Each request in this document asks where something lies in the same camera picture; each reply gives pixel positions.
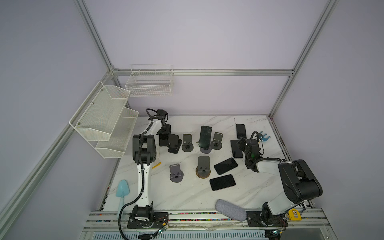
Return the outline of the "black phone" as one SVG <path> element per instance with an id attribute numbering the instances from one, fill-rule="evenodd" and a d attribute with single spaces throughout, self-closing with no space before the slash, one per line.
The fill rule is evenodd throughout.
<path id="1" fill-rule="evenodd" d="M 244 124 L 236 124 L 237 139 L 247 138 L 246 126 Z"/>
<path id="2" fill-rule="evenodd" d="M 229 158 L 227 160 L 224 160 L 216 165 L 214 165 L 214 168 L 218 175 L 222 175 L 224 173 L 227 173 L 228 171 L 237 168 L 238 164 L 234 158 Z"/>
<path id="3" fill-rule="evenodd" d="M 200 138 L 199 138 L 199 147 L 203 149 L 208 149 L 211 144 L 211 135 L 212 127 L 201 126 Z"/>
<path id="4" fill-rule="evenodd" d="M 241 159 L 243 158 L 243 152 L 240 150 L 238 145 L 238 140 L 230 140 L 231 143 L 231 149 L 232 149 L 232 156 L 234 159 Z"/>
<path id="5" fill-rule="evenodd" d="M 225 175 L 217 178 L 210 179 L 212 191 L 218 191 L 230 188 L 236 185 L 233 175 Z"/>
<path id="6" fill-rule="evenodd" d="M 169 144 L 169 134 L 159 134 L 159 146 L 166 147 Z"/>

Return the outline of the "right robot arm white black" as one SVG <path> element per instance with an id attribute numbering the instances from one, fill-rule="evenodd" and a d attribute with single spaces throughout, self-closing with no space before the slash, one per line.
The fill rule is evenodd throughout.
<path id="1" fill-rule="evenodd" d="M 248 170 L 281 178 L 283 191 L 273 200 L 264 203 L 260 213 L 261 224 L 269 227 L 282 220 L 289 210 L 320 197 L 323 188 L 306 161 L 264 158 L 260 153 L 259 142 L 259 133 L 254 131 L 249 139 L 241 137 L 237 146 L 244 153 Z"/>

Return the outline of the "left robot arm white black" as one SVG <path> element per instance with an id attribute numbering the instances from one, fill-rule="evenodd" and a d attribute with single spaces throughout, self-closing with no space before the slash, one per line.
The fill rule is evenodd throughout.
<path id="1" fill-rule="evenodd" d="M 132 157 L 139 174 L 138 196 L 130 203 L 122 205 L 118 217 L 119 228 L 122 227 L 121 220 L 124 210 L 129 206 L 133 206 L 133 210 L 129 214 L 128 229 L 147 229 L 152 227 L 155 222 L 153 201 L 150 198 L 151 164 L 157 158 L 156 136 L 169 134 L 170 125 L 167 123 L 169 118 L 167 111 L 146 109 L 146 113 L 149 117 L 148 125 L 132 139 Z"/>

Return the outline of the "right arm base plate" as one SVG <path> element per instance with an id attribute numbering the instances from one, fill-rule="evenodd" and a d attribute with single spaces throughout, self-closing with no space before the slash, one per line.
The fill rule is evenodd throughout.
<path id="1" fill-rule="evenodd" d="M 247 222 L 249 227 L 285 228 L 288 226 L 284 214 L 276 216 L 263 211 L 247 211 Z"/>

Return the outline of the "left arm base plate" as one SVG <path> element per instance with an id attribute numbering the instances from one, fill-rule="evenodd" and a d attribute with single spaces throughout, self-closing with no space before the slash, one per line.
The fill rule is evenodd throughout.
<path id="1" fill-rule="evenodd" d="M 137 217 L 133 212 L 127 223 L 128 229 L 160 229 L 169 221 L 169 213 L 155 212 L 152 217 Z"/>

